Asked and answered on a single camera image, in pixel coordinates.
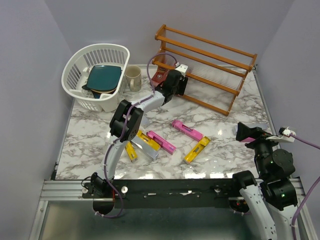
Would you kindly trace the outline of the pink Curaprox box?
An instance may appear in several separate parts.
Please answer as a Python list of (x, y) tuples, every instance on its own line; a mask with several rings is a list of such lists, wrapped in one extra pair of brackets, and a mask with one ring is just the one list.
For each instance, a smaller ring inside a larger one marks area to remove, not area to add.
[(244, 140), (242, 140), (241, 142), (242, 143), (245, 143), (245, 144), (249, 144), (249, 143), (251, 143), (251, 142), (253, 142), (253, 141), (255, 141), (256, 139), (255, 138), (253, 138), (253, 137), (247, 137), (247, 138), (245, 138)]
[(169, 141), (167, 141), (166, 139), (164, 139), (163, 137), (161, 137), (160, 135), (158, 135), (152, 130), (147, 132), (147, 136), (153, 139), (156, 143), (158, 143), (161, 146), (161, 148), (163, 148), (167, 153), (171, 155), (174, 154), (176, 147), (173, 144), (171, 144)]
[(195, 141), (200, 141), (203, 138), (203, 134), (200, 133), (199, 131), (193, 129), (193, 128), (189, 128), (188, 126), (184, 125), (182, 121), (175, 119), (172, 122), (172, 126), (180, 131), (181, 133), (185, 134), (186, 136), (192, 138)]

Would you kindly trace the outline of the red Muesrgtei toothpaste box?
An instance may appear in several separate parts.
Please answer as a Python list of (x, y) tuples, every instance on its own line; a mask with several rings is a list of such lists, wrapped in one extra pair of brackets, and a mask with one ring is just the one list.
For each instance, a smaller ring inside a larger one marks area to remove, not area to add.
[(188, 83), (189, 78), (186, 76), (181, 76), (178, 84), (177, 84), (177, 90), (175, 92), (175, 95), (183, 96), (186, 90), (186, 86)]

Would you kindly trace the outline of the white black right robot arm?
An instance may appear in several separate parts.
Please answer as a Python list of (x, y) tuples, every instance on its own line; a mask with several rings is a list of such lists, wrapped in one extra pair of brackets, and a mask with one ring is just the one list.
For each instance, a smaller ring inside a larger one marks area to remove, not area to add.
[(238, 123), (236, 140), (254, 150), (254, 163), (261, 183), (249, 170), (233, 174), (230, 191), (242, 196), (253, 216), (261, 239), (299, 240), (299, 227), (294, 214), (298, 209), (297, 192), (290, 181), (296, 168), (292, 153), (282, 148), (273, 149), (279, 143), (292, 143), (296, 133), (282, 127), (279, 135), (273, 135), (260, 127)]

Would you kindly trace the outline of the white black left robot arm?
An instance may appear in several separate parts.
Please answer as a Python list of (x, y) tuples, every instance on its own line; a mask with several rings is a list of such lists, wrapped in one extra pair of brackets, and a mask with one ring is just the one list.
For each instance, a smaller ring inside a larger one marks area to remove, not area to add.
[(166, 79), (158, 84), (154, 91), (135, 102), (122, 100), (109, 124), (110, 139), (102, 161), (102, 173), (95, 172), (90, 177), (93, 191), (101, 198), (116, 192), (112, 185), (116, 166), (129, 141), (138, 133), (143, 115), (168, 103), (173, 96), (183, 95), (188, 82), (188, 67), (180, 65), (169, 70)]

